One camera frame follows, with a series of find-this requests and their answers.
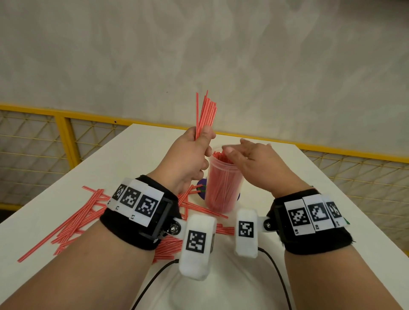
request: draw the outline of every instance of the forearm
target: forearm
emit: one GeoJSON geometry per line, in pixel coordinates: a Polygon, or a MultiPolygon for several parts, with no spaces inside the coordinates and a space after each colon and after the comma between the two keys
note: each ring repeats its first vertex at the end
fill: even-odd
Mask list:
{"type": "Polygon", "coordinates": [[[401,309],[352,245],[284,257],[298,310],[401,309]]]}
{"type": "Polygon", "coordinates": [[[154,251],[122,241],[98,221],[20,287],[0,310],[128,310],[153,256],[154,251]]]}

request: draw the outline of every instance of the left hand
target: left hand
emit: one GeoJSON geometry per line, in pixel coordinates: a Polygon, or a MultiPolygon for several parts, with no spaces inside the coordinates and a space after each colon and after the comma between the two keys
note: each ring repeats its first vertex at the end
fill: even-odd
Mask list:
{"type": "Polygon", "coordinates": [[[184,193],[192,180],[201,180],[209,167],[210,141],[216,137],[210,126],[203,126],[195,141],[196,127],[189,128],[172,144],[159,166],[147,174],[175,195],[184,193]]]}

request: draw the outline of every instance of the fingernail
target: fingernail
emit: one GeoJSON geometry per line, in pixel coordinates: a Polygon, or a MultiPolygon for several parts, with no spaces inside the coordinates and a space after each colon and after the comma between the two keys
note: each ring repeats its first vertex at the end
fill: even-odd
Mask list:
{"type": "Polygon", "coordinates": [[[202,128],[202,133],[209,133],[211,130],[211,127],[209,125],[204,125],[202,128]]]}
{"type": "Polygon", "coordinates": [[[230,146],[226,146],[224,148],[224,151],[225,151],[226,155],[230,154],[233,150],[234,150],[234,148],[232,148],[230,146]]]}

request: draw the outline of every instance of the hand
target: hand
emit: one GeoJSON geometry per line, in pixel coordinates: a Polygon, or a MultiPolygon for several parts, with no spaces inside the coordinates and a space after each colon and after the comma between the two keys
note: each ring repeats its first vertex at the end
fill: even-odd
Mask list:
{"type": "Polygon", "coordinates": [[[195,141],[196,127],[189,128],[172,144],[159,166],[147,176],[175,195],[184,193],[192,180],[201,180],[209,167],[205,156],[211,156],[210,141],[216,137],[210,126],[204,126],[195,141]]]}
{"type": "Polygon", "coordinates": [[[275,198],[311,188],[291,171],[270,144],[240,139],[240,144],[224,145],[223,150],[249,183],[271,192],[275,198]]]}

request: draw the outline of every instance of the plastic container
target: plastic container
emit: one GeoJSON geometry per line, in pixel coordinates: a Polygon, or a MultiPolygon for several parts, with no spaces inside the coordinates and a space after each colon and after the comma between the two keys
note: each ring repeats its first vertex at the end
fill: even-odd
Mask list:
{"type": "MultiPolygon", "coordinates": [[[[222,152],[221,146],[213,148],[214,152],[222,152]]],[[[243,175],[236,165],[222,162],[214,156],[209,158],[209,164],[204,202],[214,212],[230,212],[236,205],[243,175]]]]}

